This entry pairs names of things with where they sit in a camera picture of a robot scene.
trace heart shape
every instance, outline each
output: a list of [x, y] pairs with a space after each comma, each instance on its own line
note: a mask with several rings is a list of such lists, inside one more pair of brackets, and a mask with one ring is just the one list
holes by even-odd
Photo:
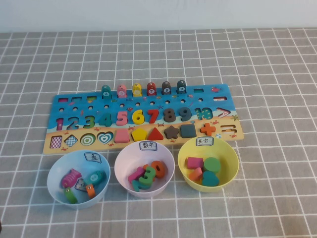
[[108, 142], [110, 142], [113, 139], [113, 133], [112, 132], [101, 132], [98, 134], [97, 139], [103, 143], [103, 144], [107, 144]]

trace red number piece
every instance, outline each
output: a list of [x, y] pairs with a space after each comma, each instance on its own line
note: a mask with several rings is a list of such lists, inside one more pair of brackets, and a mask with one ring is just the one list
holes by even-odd
[[159, 111], [158, 111], [158, 109], [148, 110], [148, 115], [152, 115], [149, 123], [153, 124], [159, 116]]

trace diamond shape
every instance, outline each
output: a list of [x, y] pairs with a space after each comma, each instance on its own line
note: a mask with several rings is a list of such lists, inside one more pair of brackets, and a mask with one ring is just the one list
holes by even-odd
[[65, 144], [72, 147], [77, 141], [78, 139], [74, 135], [71, 135], [65, 140]]

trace orange cross block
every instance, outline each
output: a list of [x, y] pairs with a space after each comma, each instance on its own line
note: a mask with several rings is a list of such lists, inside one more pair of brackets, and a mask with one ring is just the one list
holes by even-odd
[[216, 131], [216, 127], [210, 126], [209, 123], [205, 123], [205, 126], [200, 129], [201, 133], [205, 133], [206, 135], [210, 135], [212, 132]]

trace bowl label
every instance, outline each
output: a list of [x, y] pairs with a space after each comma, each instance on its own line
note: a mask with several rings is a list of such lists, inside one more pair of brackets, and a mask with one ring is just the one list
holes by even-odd
[[154, 141], [142, 141], [140, 142], [140, 150], [158, 150], [158, 145]]
[[99, 154], [96, 153], [85, 153], [85, 158], [87, 161], [98, 162], [101, 164], [101, 158]]
[[196, 138], [196, 146], [201, 145], [213, 145], [213, 137], [211, 136], [202, 136]]

